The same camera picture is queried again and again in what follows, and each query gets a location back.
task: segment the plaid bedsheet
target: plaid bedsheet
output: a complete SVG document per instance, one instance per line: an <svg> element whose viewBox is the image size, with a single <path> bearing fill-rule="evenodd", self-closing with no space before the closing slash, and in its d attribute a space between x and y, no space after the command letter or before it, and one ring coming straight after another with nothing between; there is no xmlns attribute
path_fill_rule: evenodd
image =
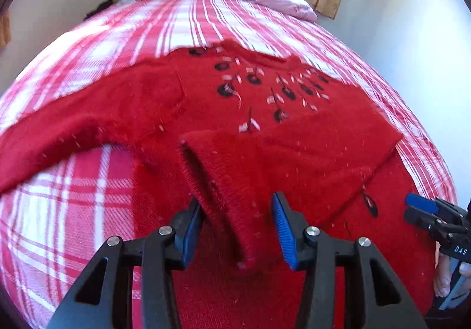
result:
<svg viewBox="0 0 471 329"><path fill-rule="evenodd" d="M404 134L397 150L420 194L456 201L442 157L380 75L322 27L239 0L145 0L109 8L60 36L23 70L0 99L0 133L116 68L227 38L263 53L296 54L332 77L361 86ZM135 238L131 165L123 148L102 146L73 155L1 196L0 282L33 328L46 327L107 237ZM139 282L135 273L136 300Z"/></svg>

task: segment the red sweater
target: red sweater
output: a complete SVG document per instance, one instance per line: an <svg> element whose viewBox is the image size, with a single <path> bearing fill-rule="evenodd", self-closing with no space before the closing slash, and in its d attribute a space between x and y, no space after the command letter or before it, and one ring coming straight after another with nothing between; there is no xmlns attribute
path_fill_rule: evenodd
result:
<svg viewBox="0 0 471 329"><path fill-rule="evenodd" d="M174 275L185 328L294 326L303 274L282 260L276 191L333 237L371 238L424 312L434 244L403 222L416 189L400 139L361 89L296 57L225 41L120 69L20 120L0 137L0 192L73 152L115 143L136 158L136 237L194 194L208 224L194 263Z"/></svg>

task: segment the bed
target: bed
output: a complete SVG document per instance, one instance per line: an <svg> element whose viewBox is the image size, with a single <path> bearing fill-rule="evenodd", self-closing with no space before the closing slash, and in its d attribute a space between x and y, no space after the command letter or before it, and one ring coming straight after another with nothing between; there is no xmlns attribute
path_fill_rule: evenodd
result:
<svg viewBox="0 0 471 329"><path fill-rule="evenodd" d="M0 99L0 132L113 69L178 47L234 39L296 54L360 86L403 135L397 145L418 192L454 202L447 166L400 96L361 57L317 24L242 0L146 0L113 6L44 49ZM132 156L119 146L81 152L1 195L0 282L32 328L44 328L107 237L133 239ZM138 283L133 298L140 300Z"/></svg>

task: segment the metal screw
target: metal screw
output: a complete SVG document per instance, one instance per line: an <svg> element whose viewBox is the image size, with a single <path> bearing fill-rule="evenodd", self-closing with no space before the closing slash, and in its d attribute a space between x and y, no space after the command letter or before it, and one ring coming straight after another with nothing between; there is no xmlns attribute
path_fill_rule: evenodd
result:
<svg viewBox="0 0 471 329"><path fill-rule="evenodd" d="M112 236L110 238L107 239L107 244L110 246L110 247L113 247L115 245L118 245L119 244L119 241L120 241L120 238L118 236Z"/></svg>
<svg viewBox="0 0 471 329"><path fill-rule="evenodd" d="M318 227L307 227L306 233L309 236L319 236L321 234L321 230Z"/></svg>
<svg viewBox="0 0 471 329"><path fill-rule="evenodd" d="M362 247L369 247L371 245L371 240L368 238L368 237L360 237L358 239L358 243L362 246Z"/></svg>
<svg viewBox="0 0 471 329"><path fill-rule="evenodd" d="M160 233L162 236L169 235L169 234L172 233L172 227L170 227L170 225L164 225L163 227L160 227L160 228L159 228L159 233Z"/></svg>

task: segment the human hand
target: human hand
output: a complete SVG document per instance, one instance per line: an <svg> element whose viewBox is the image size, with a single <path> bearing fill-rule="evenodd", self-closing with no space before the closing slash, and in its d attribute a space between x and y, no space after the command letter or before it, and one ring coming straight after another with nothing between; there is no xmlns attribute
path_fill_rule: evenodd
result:
<svg viewBox="0 0 471 329"><path fill-rule="evenodd" d="M460 265L460 274L467 277L465 283L456 293L456 296L463 295L471 289L471 265L463 262ZM433 280L433 290L437 297L446 297L450 293L450 258L444 254L440 254L439 264L435 269L435 278Z"/></svg>

